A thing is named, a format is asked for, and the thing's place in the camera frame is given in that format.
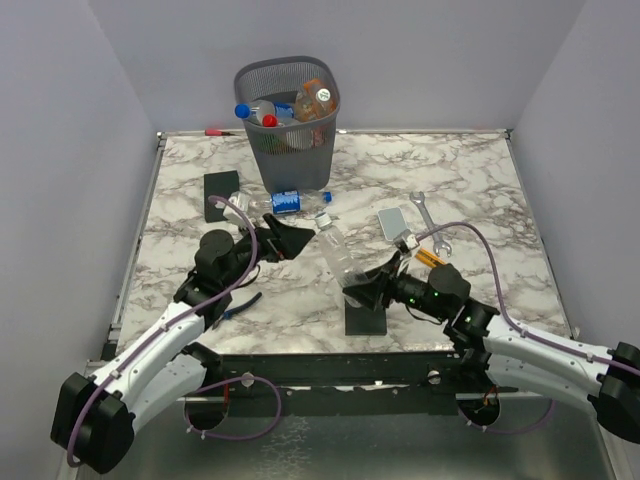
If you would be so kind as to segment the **crushed orange plastic bottle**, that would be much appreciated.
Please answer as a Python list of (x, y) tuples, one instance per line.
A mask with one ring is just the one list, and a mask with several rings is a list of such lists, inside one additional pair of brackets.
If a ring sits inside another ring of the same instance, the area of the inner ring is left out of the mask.
[(336, 110), (335, 97), (327, 85), (318, 78), (304, 83), (294, 103), (295, 118), (310, 122), (325, 118)]

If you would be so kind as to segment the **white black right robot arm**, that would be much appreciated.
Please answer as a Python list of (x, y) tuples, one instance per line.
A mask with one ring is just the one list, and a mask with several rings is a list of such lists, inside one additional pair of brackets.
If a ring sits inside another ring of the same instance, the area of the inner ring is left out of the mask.
[(639, 349), (614, 348), (551, 334), (475, 300), (471, 285), (451, 264), (420, 280), (395, 254), (344, 294), (376, 311), (400, 303), (444, 324), (462, 356), (461, 383), (481, 391), (487, 385), (529, 391), (593, 415), (609, 433), (639, 441)]

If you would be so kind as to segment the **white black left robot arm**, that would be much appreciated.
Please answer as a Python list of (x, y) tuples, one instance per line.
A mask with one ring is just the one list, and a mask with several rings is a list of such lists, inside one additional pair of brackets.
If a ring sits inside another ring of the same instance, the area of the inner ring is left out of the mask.
[(179, 397), (206, 395), (220, 385), (221, 371), (188, 346), (213, 327), (260, 261), (295, 259), (313, 239), (273, 215), (264, 228), (249, 227), (234, 240), (212, 230), (200, 240), (195, 266), (159, 319), (132, 345), (89, 376), (74, 373), (61, 386), (51, 439), (72, 467), (104, 474), (131, 448), (136, 434)]

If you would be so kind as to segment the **small orange juice bottle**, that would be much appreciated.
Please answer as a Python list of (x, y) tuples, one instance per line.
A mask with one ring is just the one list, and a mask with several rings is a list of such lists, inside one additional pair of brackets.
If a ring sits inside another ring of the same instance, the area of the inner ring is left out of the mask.
[(325, 143), (325, 129), (322, 127), (317, 127), (312, 129), (311, 140), (312, 140), (313, 148), (318, 148), (323, 146)]

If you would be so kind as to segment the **red label clear bottle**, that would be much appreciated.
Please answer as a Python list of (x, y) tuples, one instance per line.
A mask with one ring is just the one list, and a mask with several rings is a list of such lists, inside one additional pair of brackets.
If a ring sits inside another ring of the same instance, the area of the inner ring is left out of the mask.
[(299, 131), (289, 130), (289, 127), (298, 125), (300, 125), (300, 122), (295, 118), (276, 117), (275, 115), (267, 114), (262, 119), (263, 127), (285, 130), (284, 133), (278, 134), (277, 138), (287, 146), (294, 149), (303, 149), (307, 144), (305, 134), (301, 135)]

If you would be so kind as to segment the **green plastic bottle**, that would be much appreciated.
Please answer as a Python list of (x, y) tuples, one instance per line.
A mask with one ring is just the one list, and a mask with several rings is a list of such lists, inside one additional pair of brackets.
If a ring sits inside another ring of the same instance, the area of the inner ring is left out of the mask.
[(259, 140), (262, 153), (268, 155), (282, 155), (290, 150), (290, 146), (277, 135), (264, 135)]

